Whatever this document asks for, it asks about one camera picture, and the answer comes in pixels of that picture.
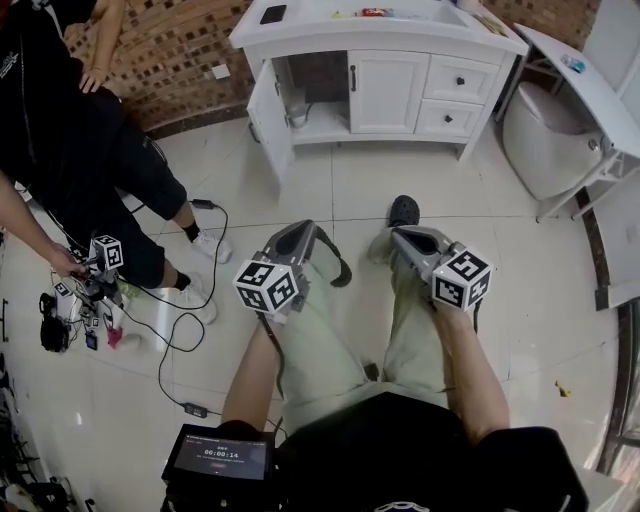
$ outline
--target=khaki pants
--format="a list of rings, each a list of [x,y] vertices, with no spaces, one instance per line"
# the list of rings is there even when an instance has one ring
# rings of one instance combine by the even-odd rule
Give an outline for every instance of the khaki pants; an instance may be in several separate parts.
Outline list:
[[[383,382],[367,379],[335,325],[336,290],[329,283],[340,275],[340,261],[324,243],[316,242],[305,268],[311,285],[307,303],[301,313],[291,313],[281,340],[289,433],[385,391],[447,407],[440,338],[420,299],[421,281],[393,251],[390,234],[390,229],[383,230],[369,248],[373,262],[390,266],[395,293]]]

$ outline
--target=small screen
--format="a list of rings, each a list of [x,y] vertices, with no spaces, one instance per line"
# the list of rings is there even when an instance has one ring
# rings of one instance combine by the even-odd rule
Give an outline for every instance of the small screen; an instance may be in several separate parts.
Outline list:
[[[175,467],[206,475],[263,480],[267,443],[187,435]]]

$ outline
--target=black shirt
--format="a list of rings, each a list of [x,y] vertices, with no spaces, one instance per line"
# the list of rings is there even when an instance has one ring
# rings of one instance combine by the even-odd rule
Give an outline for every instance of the black shirt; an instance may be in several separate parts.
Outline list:
[[[50,3],[64,32],[88,21],[95,1]],[[0,170],[53,209],[91,182],[125,117],[105,90],[82,94],[81,77],[50,14],[31,0],[13,5],[0,29]]]
[[[277,463],[287,510],[584,512],[588,504],[554,430],[498,431],[471,447],[455,414],[391,393],[297,431]]]

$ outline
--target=white vanity cabinet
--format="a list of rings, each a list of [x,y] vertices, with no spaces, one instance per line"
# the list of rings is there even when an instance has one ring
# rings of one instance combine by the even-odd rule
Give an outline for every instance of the white vanity cabinet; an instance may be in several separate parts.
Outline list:
[[[260,24],[265,10],[283,1],[254,0],[230,36],[255,78],[247,106],[252,136],[280,185],[299,144],[437,141],[456,144],[458,159],[466,160],[516,56],[527,52],[504,24],[506,36],[492,34],[448,0],[394,0],[404,17],[338,19],[336,11],[367,5],[292,0],[282,21]],[[480,14],[499,22],[484,8]],[[315,52],[346,53],[348,101],[305,103],[288,57]],[[293,126],[294,111],[306,111],[303,126]]]
[[[430,55],[349,52],[351,133],[413,133]]]

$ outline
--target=brick wall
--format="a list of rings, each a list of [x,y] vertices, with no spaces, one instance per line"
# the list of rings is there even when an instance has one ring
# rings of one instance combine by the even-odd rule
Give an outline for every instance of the brick wall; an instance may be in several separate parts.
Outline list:
[[[596,21],[600,0],[485,0],[507,23],[520,23],[582,49]]]
[[[147,130],[187,118],[206,123],[208,118],[199,114],[219,109],[240,115],[253,79],[242,52],[231,48],[228,35],[250,3],[128,0],[108,87]],[[591,31],[599,3],[485,0],[485,5],[505,21],[523,23],[578,48]],[[85,62],[93,55],[95,32],[90,23],[72,27],[66,34],[72,53]],[[221,63],[229,66],[231,77],[215,81],[205,76]],[[180,126],[178,129],[190,127],[188,122]]]
[[[107,86],[147,130],[245,102],[253,78],[228,36],[250,3],[129,0]],[[85,63],[93,56],[96,28],[90,23],[66,33],[71,52]],[[216,81],[211,67],[222,63],[231,76]]]

